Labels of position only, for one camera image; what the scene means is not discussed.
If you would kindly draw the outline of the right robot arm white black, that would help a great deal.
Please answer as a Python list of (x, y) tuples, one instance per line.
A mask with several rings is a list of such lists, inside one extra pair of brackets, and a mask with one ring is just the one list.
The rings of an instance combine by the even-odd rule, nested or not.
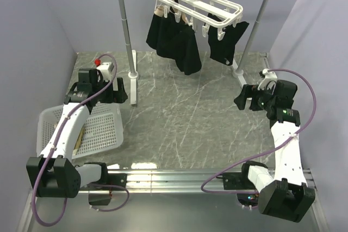
[(251, 99), (250, 110), (266, 111), (275, 148), (275, 171), (248, 160), (243, 163), (240, 183), (258, 192), (255, 197), (263, 215), (299, 223), (315, 200), (314, 189), (308, 187), (303, 174), (299, 146), (300, 114), (292, 109), (297, 85), (277, 80), (270, 89), (258, 85), (244, 85), (234, 99), (238, 109), (245, 109)]

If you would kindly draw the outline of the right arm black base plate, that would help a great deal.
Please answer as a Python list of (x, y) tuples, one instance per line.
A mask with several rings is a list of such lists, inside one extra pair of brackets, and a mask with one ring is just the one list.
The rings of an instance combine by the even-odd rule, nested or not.
[(225, 172), (222, 181), (224, 190), (256, 190), (255, 185), (241, 172)]

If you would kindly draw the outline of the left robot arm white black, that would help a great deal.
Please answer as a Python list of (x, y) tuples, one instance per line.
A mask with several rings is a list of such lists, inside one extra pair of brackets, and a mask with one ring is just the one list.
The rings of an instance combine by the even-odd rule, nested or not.
[(97, 104), (124, 103), (128, 96), (123, 79), (106, 80), (96, 68), (80, 69), (78, 80), (65, 96), (58, 125), (39, 156), (26, 164), (36, 197), (74, 198), (81, 187), (92, 184), (105, 189), (110, 182), (107, 166), (88, 162), (76, 168), (71, 160), (80, 131)]

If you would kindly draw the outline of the tan underwear with cream waistband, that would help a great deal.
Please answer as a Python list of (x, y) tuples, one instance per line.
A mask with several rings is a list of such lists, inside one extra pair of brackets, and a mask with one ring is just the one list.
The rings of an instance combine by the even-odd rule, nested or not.
[(85, 132), (85, 127), (82, 127), (82, 129), (80, 130), (80, 133), (77, 137), (77, 141), (76, 141), (76, 144), (74, 146), (72, 155), (76, 155), (77, 152), (79, 151), (79, 148), (81, 147), (81, 144), (82, 144), (84, 132)]

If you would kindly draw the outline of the white clip hanger frame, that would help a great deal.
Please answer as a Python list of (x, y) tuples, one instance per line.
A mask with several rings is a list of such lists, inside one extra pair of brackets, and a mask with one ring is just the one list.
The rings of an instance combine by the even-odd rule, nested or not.
[(217, 39), (221, 41), (227, 26), (235, 27), (243, 16), (243, 7), (228, 0), (156, 0), (164, 5), (163, 14), (167, 18), (170, 8), (175, 10), (175, 21), (179, 22), (182, 15), (190, 16), (187, 20), (189, 26), (196, 30), (197, 21), (204, 23), (202, 26), (203, 37), (208, 36), (211, 27), (217, 29)]

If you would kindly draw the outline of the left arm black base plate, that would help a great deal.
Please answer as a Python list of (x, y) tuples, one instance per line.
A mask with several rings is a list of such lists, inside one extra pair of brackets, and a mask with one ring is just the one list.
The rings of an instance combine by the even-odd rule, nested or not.
[(127, 174), (114, 173), (109, 174), (106, 181), (89, 183), (88, 187), (94, 187), (97, 190), (106, 189), (109, 191), (122, 191), (126, 188)]

